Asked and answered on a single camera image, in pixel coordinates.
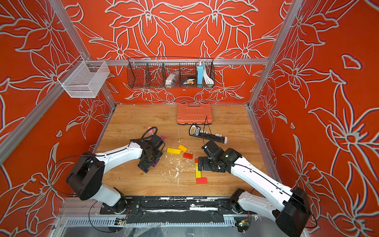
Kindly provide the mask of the bright yellow block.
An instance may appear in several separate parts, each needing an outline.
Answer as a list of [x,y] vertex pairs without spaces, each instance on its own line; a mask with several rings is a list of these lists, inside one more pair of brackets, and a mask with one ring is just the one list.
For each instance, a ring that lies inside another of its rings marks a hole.
[[182,151],[180,149],[173,149],[173,148],[168,148],[167,149],[167,153],[173,154],[173,155],[180,155],[181,152]]

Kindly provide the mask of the long red block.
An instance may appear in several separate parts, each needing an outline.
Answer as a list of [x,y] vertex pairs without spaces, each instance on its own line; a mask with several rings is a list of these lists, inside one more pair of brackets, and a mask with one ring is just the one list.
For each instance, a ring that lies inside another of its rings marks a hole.
[[206,177],[202,177],[202,178],[196,178],[196,183],[197,184],[207,184],[208,181],[207,181]]

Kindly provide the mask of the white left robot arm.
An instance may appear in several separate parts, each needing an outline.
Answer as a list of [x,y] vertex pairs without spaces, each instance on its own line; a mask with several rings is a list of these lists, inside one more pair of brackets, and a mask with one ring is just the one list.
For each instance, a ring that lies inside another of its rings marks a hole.
[[66,183],[80,200],[93,199],[121,213],[126,209],[125,195],[103,183],[103,176],[127,162],[138,160],[145,173],[163,155],[165,143],[159,139],[131,141],[128,145],[104,153],[84,153],[66,178]]

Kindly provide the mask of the lime yellow long block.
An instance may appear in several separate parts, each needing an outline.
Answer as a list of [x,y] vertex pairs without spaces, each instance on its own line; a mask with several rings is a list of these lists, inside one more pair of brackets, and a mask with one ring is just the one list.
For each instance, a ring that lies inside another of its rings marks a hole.
[[198,163],[195,163],[195,176],[196,178],[201,178],[201,172],[198,169]]

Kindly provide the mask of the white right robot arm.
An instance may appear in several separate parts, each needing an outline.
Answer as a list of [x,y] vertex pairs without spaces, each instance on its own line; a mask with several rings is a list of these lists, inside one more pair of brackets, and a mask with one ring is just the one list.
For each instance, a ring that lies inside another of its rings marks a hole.
[[303,189],[292,189],[272,179],[232,148],[224,151],[218,146],[204,145],[202,150],[210,171],[232,174],[262,194],[258,197],[242,189],[236,190],[231,196],[235,212],[254,212],[274,221],[287,236],[301,236],[311,217],[309,198]]

